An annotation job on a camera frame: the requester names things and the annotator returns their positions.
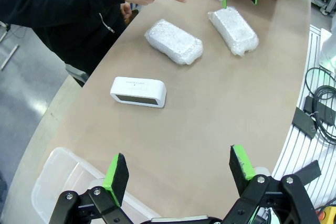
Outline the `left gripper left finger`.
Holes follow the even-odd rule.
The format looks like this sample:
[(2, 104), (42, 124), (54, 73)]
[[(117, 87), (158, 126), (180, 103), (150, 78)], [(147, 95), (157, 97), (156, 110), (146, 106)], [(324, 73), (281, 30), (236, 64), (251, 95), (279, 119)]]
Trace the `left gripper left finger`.
[(129, 171), (123, 154), (115, 155), (101, 186), (87, 189), (83, 194), (64, 191), (54, 207), (50, 223), (131, 223), (121, 209)]

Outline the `person's left hand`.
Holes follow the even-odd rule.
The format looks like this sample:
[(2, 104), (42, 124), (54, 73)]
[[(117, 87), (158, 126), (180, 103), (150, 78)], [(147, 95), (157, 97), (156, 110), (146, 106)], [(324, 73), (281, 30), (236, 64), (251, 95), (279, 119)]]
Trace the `person's left hand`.
[(132, 15), (132, 8), (131, 8), (130, 3), (128, 2), (122, 3), (120, 5), (120, 11), (121, 11), (121, 14), (124, 20), (129, 19)]

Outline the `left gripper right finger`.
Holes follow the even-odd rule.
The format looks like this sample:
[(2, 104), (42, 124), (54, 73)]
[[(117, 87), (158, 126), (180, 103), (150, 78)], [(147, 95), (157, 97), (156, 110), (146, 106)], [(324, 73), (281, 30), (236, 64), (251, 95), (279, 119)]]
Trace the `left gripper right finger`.
[(319, 177), (313, 161), (280, 180), (257, 174), (241, 145), (230, 147), (229, 167), (239, 198), (223, 223), (253, 223), (260, 208), (270, 208), (280, 223), (319, 223), (305, 186)]

